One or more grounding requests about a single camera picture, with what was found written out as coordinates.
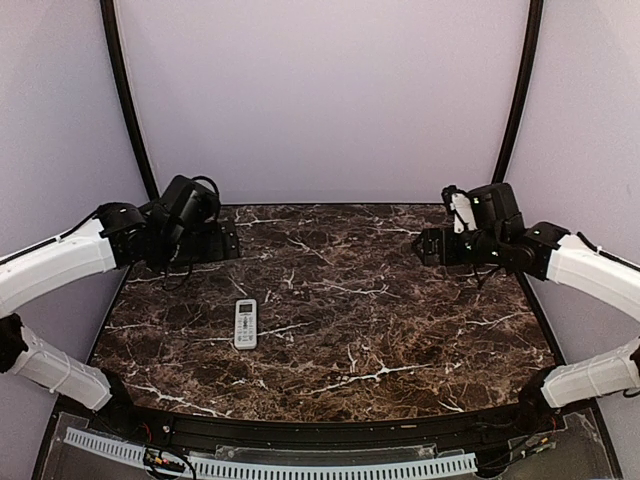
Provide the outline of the white remote control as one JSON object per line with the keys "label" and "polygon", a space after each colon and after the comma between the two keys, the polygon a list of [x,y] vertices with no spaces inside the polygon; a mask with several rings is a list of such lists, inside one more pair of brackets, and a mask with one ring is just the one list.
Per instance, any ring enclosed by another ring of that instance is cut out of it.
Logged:
{"label": "white remote control", "polygon": [[255,299],[238,300],[234,315],[234,347],[253,350],[257,346],[258,307]]}

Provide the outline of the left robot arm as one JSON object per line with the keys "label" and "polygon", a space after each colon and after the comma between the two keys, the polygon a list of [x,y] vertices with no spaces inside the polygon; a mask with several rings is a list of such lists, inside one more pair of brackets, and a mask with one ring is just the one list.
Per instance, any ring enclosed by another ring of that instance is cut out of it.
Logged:
{"label": "left robot arm", "polygon": [[38,337],[17,311],[30,301],[85,277],[138,263],[166,275],[236,259],[236,227],[220,218],[217,185],[175,176],[164,193],[142,206],[103,204],[73,228],[1,260],[1,370],[93,411],[120,436],[141,427],[140,412],[114,375],[81,363]]}

